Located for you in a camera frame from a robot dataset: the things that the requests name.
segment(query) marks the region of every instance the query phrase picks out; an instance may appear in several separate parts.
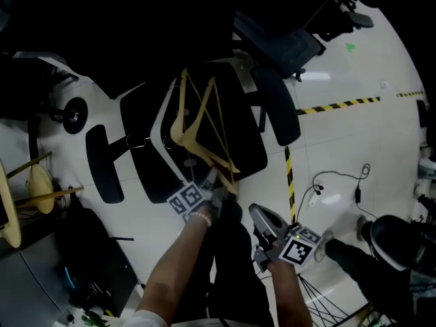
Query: yellow and black tape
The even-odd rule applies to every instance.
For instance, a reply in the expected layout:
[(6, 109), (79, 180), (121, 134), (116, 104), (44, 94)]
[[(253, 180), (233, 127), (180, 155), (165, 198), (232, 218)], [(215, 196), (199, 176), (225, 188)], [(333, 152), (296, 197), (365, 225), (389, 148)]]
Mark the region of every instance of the yellow and black tape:
[(407, 93), (399, 93), (396, 95), (397, 97), (409, 97), (411, 95), (423, 95), (424, 91), (417, 91), (417, 92), (407, 92)]
[(343, 103), (333, 103), (328, 106), (315, 106), (313, 108), (297, 109), (297, 115), (315, 114), (316, 112), (326, 112), (334, 109), (348, 108), (349, 106), (354, 106), (356, 104), (369, 104), (376, 102), (380, 102), (380, 97), (359, 98)]
[(294, 176), (292, 175), (292, 162), (289, 148), (285, 148), (287, 188), (289, 189), (289, 203), (291, 208), (291, 224), (295, 223), (295, 193), (294, 193)]

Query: hand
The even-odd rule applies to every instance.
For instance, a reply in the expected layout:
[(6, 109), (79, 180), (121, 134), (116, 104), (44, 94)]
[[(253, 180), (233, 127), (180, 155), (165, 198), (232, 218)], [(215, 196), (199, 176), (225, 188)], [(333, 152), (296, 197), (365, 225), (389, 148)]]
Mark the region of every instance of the hand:
[[(275, 241), (272, 243), (275, 248), (280, 248), (279, 241)], [(284, 262), (283, 260), (275, 260), (274, 262), (270, 262), (266, 265), (266, 268), (270, 271), (271, 274), (277, 272), (278, 270), (283, 270), (289, 267), (294, 267), (294, 265)]]
[(277, 271), (286, 270), (293, 267), (294, 265), (288, 262), (284, 262), (283, 260), (275, 260), (274, 262), (268, 263), (266, 266), (266, 268), (270, 271), (271, 274), (276, 273)]

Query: bracelet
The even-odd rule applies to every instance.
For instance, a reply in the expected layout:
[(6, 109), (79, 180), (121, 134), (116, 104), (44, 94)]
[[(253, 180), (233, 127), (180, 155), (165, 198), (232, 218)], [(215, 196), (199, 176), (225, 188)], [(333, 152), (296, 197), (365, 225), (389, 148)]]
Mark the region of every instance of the bracelet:
[(210, 219), (208, 216), (203, 215), (203, 214), (201, 214), (201, 213), (199, 213), (199, 212), (192, 212), (192, 213), (189, 215), (189, 218), (191, 218), (193, 215), (197, 215), (197, 216), (199, 216), (200, 218), (203, 218), (203, 219), (206, 221), (208, 228), (210, 228), (210, 227), (212, 226), (212, 221), (211, 221), (211, 219)]

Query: chair armrest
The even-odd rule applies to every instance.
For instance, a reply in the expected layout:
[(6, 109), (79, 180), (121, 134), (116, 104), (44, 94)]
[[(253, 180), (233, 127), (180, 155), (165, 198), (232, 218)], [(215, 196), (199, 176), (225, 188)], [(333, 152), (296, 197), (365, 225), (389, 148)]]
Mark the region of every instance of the chair armrest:
[(360, 28), (372, 28), (374, 27), (374, 22), (370, 16), (366, 14), (358, 14), (356, 12), (344, 12), (348, 18), (351, 20), (353, 27)]
[(258, 88), (252, 106), (265, 108), (277, 142), (287, 146), (300, 135), (300, 123), (292, 97), (280, 75), (271, 67), (255, 67), (251, 76)]

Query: wooden stand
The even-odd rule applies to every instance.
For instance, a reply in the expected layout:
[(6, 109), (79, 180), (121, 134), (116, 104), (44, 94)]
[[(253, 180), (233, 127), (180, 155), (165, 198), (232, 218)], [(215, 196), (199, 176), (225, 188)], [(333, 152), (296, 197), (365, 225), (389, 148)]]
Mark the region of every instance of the wooden stand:
[[(29, 208), (37, 208), (41, 213), (50, 213), (55, 205), (56, 197), (75, 193), (83, 190), (83, 187), (77, 187), (73, 189), (61, 190), (53, 192), (53, 185), (48, 173), (43, 167), (37, 165), (37, 163), (52, 153), (47, 153), (36, 159), (33, 159), (19, 168), (6, 174), (3, 165), (0, 161), (0, 196), (3, 202), (3, 206), (8, 218), (8, 222), (5, 224), (5, 228), (0, 231), (6, 241), (11, 246), (18, 248), (21, 245), (21, 231), (20, 223), (18, 221), (18, 215), (16, 208), (20, 210), (28, 210)], [(18, 173), (24, 171), (26, 168), (31, 167), (29, 175), (29, 198), (14, 201), (10, 192), (7, 180), (16, 176)]]

